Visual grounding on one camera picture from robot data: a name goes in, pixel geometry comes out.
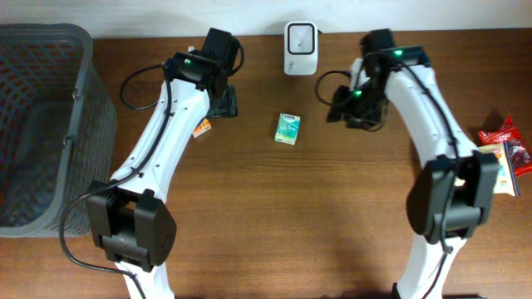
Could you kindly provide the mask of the small orange packet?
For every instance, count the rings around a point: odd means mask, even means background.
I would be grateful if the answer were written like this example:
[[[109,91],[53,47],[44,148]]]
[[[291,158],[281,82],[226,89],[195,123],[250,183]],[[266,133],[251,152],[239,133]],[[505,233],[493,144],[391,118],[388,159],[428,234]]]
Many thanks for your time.
[[[212,128],[210,121],[207,118],[202,119],[202,121],[194,128],[192,135],[194,138],[198,138],[202,134],[206,133]]]

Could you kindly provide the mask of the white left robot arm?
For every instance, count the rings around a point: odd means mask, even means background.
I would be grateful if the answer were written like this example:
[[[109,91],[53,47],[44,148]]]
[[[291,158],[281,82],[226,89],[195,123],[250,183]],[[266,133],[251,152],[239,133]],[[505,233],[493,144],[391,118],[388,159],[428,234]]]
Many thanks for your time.
[[[235,117],[228,79],[244,64],[231,33],[209,29],[198,50],[161,65],[155,110],[128,159],[109,183],[91,183],[86,210],[94,244],[114,262],[132,298],[172,298],[165,261],[177,225],[165,203],[175,168],[194,129],[208,117]]]

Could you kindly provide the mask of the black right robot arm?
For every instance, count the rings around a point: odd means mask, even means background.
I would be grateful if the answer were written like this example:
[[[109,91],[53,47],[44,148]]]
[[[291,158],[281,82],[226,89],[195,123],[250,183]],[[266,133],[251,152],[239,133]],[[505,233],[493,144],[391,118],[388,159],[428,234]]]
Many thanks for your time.
[[[399,47],[392,31],[370,31],[361,55],[328,102],[328,122],[375,132],[394,105],[411,136],[421,172],[406,199],[415,237],[393,298],[441,298],[448,272],[475,230],[486,223],[499,163],[456,122],[421,46]]]

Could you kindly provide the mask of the small green tissue pack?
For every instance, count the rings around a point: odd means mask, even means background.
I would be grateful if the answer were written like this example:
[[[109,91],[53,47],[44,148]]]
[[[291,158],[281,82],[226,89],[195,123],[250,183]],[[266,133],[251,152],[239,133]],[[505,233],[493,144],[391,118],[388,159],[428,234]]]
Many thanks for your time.
[[[281,113],[278,119],[278,127],[275,131],[274,140],[279,143],[295,145],[299,126],[299,116]]]

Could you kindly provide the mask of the beige wet wipes pack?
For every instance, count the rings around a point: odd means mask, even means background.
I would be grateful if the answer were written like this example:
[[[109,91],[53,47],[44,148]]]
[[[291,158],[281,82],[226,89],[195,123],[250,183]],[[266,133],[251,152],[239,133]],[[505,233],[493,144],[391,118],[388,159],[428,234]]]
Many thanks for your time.
[[[469,156],[460,153],[459,161],[456,186],[473,199],[486,200],[489,187],[493,194],[520,195],[507,142],[482,145],[470,151]]]

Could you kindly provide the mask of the red snack bag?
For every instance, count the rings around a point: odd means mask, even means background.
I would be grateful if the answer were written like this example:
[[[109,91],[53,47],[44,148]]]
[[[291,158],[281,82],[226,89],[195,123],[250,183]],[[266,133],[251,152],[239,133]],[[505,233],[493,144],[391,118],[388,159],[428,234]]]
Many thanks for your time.
[[[481,130],[478,136],[483,145],[499,143],[508,145],[509,157],[516,177],[531,172],[531,147],[525,142],[511,115],[506,117],[503,125],[497,131]]]

